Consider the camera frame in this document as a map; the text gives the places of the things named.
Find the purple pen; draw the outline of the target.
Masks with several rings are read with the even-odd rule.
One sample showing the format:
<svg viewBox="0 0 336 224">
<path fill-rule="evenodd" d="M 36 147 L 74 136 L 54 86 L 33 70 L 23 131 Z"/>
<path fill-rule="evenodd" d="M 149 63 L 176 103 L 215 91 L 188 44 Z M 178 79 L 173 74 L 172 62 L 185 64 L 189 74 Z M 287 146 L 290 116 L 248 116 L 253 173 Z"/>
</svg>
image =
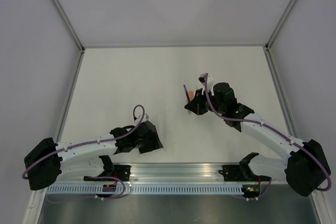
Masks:
<svg viewBox="0 0 336 224">
<path fill-rule="evenodd" d="M 188 93 L 188 90 L 187 90 L 185 84 L 183 84 L 183 89 L 184 89 L 184 92 L 185 92 L 185 95 L 186 95 L 187 103 L 189 103 L 191 100 L 190 100 L 190 96 L 189 96 L 189 93 Z"/>
</svg>

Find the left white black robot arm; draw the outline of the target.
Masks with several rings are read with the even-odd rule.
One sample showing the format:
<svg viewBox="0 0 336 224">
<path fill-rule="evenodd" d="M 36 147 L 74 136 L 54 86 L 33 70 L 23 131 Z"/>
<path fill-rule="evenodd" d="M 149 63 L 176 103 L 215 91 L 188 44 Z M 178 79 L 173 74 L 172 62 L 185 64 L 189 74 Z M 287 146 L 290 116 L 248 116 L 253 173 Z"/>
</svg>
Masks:
<svg viewBox="0 0 336 224">
<path fill-rule="evenodd" d="M 115 175 L 112 155 L 134 149 L 144 154 L 161 148 L 163 144 L 150 121 L 117 127 L 87 142 L 56 143 L 49 137 L 24 158 L 26 171 L 23 177 L 32 191 L 61 180 L 109 181 Z"/>
</svg>

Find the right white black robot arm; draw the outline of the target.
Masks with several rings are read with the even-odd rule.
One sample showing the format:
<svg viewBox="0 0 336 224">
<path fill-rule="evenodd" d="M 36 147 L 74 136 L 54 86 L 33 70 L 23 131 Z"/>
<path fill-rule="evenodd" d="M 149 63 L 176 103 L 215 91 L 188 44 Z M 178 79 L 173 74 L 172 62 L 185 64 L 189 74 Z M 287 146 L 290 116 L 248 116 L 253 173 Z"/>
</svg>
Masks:
<svg viewBox="0 0 336 224">
<path fill-rule="evenodd" d="M 199 77 L 202 84 L 185 109 L 196 115 L 212 112 L 229 127 L 258 140 L 279 157 L 268 158 L 252 152 L 238 164 L 238 181 L 285 181 L 291 189 L 307 197 L 313 191 L 331 189 L 331 170 L 323 148 L 315 140 L 305 142 L 269 125 L 253 109 L 239 103 L 226 82 L 214 83 L 208 75 Z"/>
</svg>

